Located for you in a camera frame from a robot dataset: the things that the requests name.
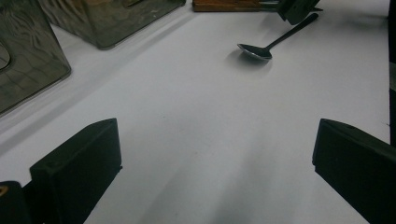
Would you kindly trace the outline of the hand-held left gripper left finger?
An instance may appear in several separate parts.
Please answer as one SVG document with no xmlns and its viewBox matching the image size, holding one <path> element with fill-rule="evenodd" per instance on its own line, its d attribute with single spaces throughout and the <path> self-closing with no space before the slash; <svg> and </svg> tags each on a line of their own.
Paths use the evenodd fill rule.
<svg viewBox="0 0 396 224">
<path fill-rule="evenodd" d="M 115 119 L 88 125 L 30 168 L 44 224 L 83 224 L 121 169 Z"/>
</svg>

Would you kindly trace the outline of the wooden-handled knife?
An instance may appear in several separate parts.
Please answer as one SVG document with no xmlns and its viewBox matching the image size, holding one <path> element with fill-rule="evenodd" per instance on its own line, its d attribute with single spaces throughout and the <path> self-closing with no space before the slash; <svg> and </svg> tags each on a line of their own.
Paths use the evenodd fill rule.
<svg viewBox="0 0 396 224">
<path fill-rule="evenodd" d="M 275 5 L 210 5 L 210 4 L 192 4 L 196 12 L 276 12 Z"/>
</svg>

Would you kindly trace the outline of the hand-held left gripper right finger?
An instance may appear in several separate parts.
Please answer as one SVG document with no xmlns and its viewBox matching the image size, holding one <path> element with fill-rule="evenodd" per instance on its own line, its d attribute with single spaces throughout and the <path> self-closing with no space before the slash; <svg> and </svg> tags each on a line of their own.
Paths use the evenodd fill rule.
<svg viewBox="0 0 396 224">
<path fill-rule="evenodd" d="M 370 224 L 396 224 L 396 147 L 351 125 L 322 119 L 312 163 Z"/>
</svg>

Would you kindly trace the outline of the shiny metal spoon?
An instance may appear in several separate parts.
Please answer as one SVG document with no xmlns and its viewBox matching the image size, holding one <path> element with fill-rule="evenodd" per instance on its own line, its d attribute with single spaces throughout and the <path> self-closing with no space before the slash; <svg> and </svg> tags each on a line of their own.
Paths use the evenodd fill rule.
<svg viewBox="0 0 396 224">
<path fill-rule="evenodd" d="M 280 42 L 286 40 L 287 38 L 291 37 L 292 35 L 298 33 L 306 26 L 314 22 L 318 18 L 318 13 L 312 13 L 311 15 L 307 16 L 302 22 L 295 25 L 292 29 L 287 31 L 281 37 L 270 43 L 267 47 L 259 48 L 256 46 L 251 46 L 247 44 L 238 44 L 237 47 L 240 48 L 246 55 L 249 57 L 258 59 L 258 60 L 271 60 L 273 58 L 272 53 L 270 50 L 279 44 Z"/>
</svg>

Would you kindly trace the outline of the white table cover sheet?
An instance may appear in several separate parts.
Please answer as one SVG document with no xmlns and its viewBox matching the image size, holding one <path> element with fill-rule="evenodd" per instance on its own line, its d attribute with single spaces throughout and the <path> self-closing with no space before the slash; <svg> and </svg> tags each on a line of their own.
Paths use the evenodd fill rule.
<svg viewBox="0 0 396 224">
<path fill-rule="evenodd" d="M 389 0 L 320 0 L 290 30 L 275 13 L 182 7 L 99 50 L 58 30 L 69 78 L 0 118 L 0 181 L 98 120 L 122 170 L 86 224 L 366 224 L 315 173 L 318 123 L 389 139 Z"/>
</svg>

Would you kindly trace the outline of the smoky clear plastic bin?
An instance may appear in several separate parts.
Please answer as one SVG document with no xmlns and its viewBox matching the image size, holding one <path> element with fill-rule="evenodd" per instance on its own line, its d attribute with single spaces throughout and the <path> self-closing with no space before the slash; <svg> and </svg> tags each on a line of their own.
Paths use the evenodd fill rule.
<svg viewBox="0 0 396 224">
<path fill-rule="evenodd" d="M 186 0 L 38 0 L 49 21 L 99 49 L 111 49 Z"/>
<path fill-rule="evenodd" d="M 70 73 L 38 1 L 0 0 L 0 116 Z"/>
</svg>

